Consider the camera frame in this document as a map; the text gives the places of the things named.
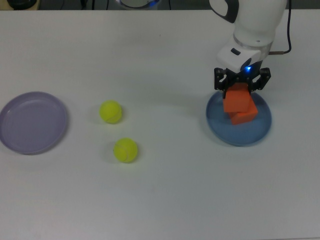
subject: orange cube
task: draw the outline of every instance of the orange cube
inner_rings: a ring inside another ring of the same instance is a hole
[[[258,109],[250,97],[249,108],[247,112],[229,112],[231,122],[233,125],[251,122],[258,114]]]
[[[245,113],[249,109],[250,99],[248,84],[235,83],[226,92],[225,99],[223,99],[223,110],[225,113]]]

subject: white table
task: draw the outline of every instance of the white table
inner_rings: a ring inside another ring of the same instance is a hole
[[[41,155],[0,145],[0,239],[320,237],[319,22],[319,10],[293,11],[292,53],[263,64],[272,129],[233,147],[205,117],[233,33],[213,12],[0,12],[0,107],[44,91],[70,118]],[[273,50],[288,48],[286,23]],[[99,119],[107,99],[124,108],[117,125]],[[137,141],[137,162],[114,158],[122,137]]]

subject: yellow tennis ball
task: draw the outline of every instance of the yellow tennis ball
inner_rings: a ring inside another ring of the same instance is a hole
[[[105,122],[115,124],[122,117],[121,105],[114,100],[105,101],[100,106],[99,114]]]
[[[113,154],[120,162],[131,163],[138,154],[137,144],[130,138],[122,138],[115,143]]]

